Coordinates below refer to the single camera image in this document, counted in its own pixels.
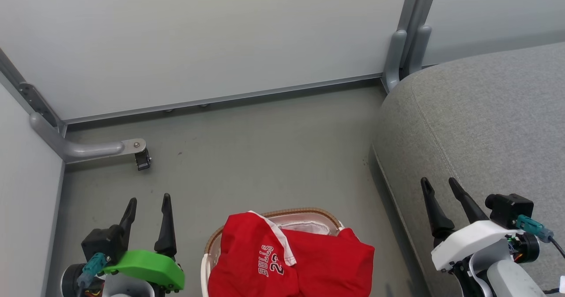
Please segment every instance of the sofa cushion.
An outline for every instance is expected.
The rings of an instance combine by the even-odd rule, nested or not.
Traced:
[[[456,228],[469,224],[448,178],[484,205],[492,193],[535,203],[533,218],[565,244],[565,43],[455,60],[402,80],[387,96],[373,147],[432,295],[460,295],[436,271],[420,178]],[[541,244],[523,264],[542,289],[559,286],[565,259]]]

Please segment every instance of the gray metal frame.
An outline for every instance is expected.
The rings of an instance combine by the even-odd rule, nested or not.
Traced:
[[[272,95],[272,94],[283,94],[283,93],[287,93],[287,92],[292,92],[294,90],[308,90],[308,89],[311,89],[311,88],[319,88],[319,87],[324,87],[324,86],[334,86],[334,85],[338,85],[338,84],[356,82],[356,81],[361,81],[361,80],[377,79],[377,78],[380,78],[382,75],[383,75],[383,73],[375,73],[375,74],[369,74],[369,75],[355,76],[355,77],[352,77],[352,78],[344,78],[344,79],[316,82],[316,83],[303,84],[303,85],[297,85],[297,86],[275,88],[273,90],[260,90],[258,92],[252,92],[252,93],[222,96],[220,98],[207,98],[205,100],[196,100],[196,101],[191,101],[191,102],[180,102],[180,103],[175,103],[175,104],[167,104],[167,105],[125,110],[123,112],[114,112],[114,113],[101,114],[101,115],[95,115],[95,116],[71,118],[69,120],[64,120],[63,122],[65,124],[68,124],[68,125],[69,124],[79,124],[79,123],[85,123],[85,122],[92,122],[94,120],[107,120],[109,118],[131,116],[131,115],[151,113],[151,112],[168,111],[168,110],[173,110],[173,109],[177,109],[177,108],[186,108],[186,107],[191,107],[191,106],[204,106],[204,105],[214,104],[214,103],[218,103],[218,102],[228,102],[228,101],[232,101],[232,100],[241,100],[243,98],[256,98],[256,97],[267,96],[267,95]]]
[[[30,114],[30,125],[66,164],[125,154],[137,154],[147,148],[147,143],[141,138],[101,144],[69,142],[59,135],[59,132],[38,112]]]
[[[405,76],[422,69],[432,27],[425,26],[433,0],[404,0],[387,53],[383,85],[390,92]]]
[[[412,16],[410,17],[410,23],[408,24],[408,28],[406,30],[406,44],[404,45],[404,50],[402,51],[400,65],[403,70],[409,69],[409,62],[421,62],[423,60],[423,54],[426,50],[426,45],[428,44],[429,35],[431,34],[431,27],[429,29],[424,28],[423,30],[420,28],[424,26],[424,24],[426,24],[429,10],[432,7],[432,2],[433,0],[416,0],[414,4]],[[411,58],[412,56],[419,55],[421,55],[422,57]]]
[[[69,142],[64,138],[67,125],[57,116],[37,88],[26,82],[2,49],[0,49],[0,72],[2,72],[0,80],[2,80],[4,87],[30,114],[30,126],[59,155],[65,164],[125,154],[138,154],[147,149],[147,143],[141,138],[99,144]]]

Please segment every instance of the cable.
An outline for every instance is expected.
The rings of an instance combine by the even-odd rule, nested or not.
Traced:
[[[563,258],[565,258],[565,251],[563,251],[563,248],[561,248],[561,246],[559,244],[557,244],[557,241],[553,237],[548,237],[548,239],[551,243],[553,243],[553,245],[559,251],[559,253],[561,253],[561,256],[563,256]]]
[[[85,294],[87,297],[97,297],[97,296],[100,295],[100,292],[101,292],[101,291],[97,291],[97,293],[93,293],[93,292],[90,291],[90,290],[85,290],[85,291],[84,291],[84,294]]]
[[[557,244],[557,241],[553,238],[553,236],[549,236],[549,237],[547,237],[547,239],[555,246],[555,248],[559,251],[559,253],[561,253],[561,256],[563,256],[563,258],[565,258],[565,251],[563,251],[563,248],[561,247],[561,245]],[[551,293],[558,293],[558,292],[559,292],[559,288],[554,288],[554,289],[543,291],[543,293],[545,295],[549,295]]]
[[[554,289],[549,289],[549,290],[544,290],[543,293],[545,295],[549,295],[550,293],[558,293],[559,292],[559,288],[554,288]]]
[[[84,290],[84,282],[80,283],[79,291],[76,293],[76,297],[83,297],[83,290]]]

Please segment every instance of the white wall panel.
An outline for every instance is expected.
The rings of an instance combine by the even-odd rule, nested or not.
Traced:
[[[51,259],[63,162],[32,130],[29,119],[0,84],[2,296],[44,295]]]
[[[404,0],[0,0],[63,120],[383,71]]]
[[[565,41],[565,0],[433,0],[424,65]]]

